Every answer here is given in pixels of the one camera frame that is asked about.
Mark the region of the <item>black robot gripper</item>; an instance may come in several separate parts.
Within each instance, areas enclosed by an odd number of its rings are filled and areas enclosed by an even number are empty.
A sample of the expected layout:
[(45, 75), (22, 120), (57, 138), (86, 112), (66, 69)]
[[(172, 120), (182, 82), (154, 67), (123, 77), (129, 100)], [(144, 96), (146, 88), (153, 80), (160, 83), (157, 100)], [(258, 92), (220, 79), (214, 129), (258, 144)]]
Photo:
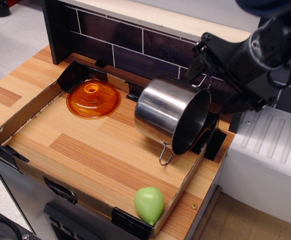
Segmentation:
[(260, 111), (276, 104), (279, 90), (291, 85), (291, 18), (271, 18), (242, 42), (205, 32), (192, 51), (188, 83), (208, 71), (238, 93), (222, 104), (222, 114)]

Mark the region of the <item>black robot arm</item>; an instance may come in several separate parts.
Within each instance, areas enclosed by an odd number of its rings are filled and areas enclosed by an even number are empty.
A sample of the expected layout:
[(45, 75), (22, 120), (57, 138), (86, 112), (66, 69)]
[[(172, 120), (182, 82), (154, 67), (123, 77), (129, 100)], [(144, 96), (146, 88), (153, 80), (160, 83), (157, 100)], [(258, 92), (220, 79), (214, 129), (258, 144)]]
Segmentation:
[(186, 80), (208, 71), (225, 80), (237, 96), (223, 114), (260, 111), (277, 103), (279, 90), (291, 85), (291, 0), (239, 0), (246, 12), (264, 20), (245, 41), (229, 42), (209, 32), (193, 46)]

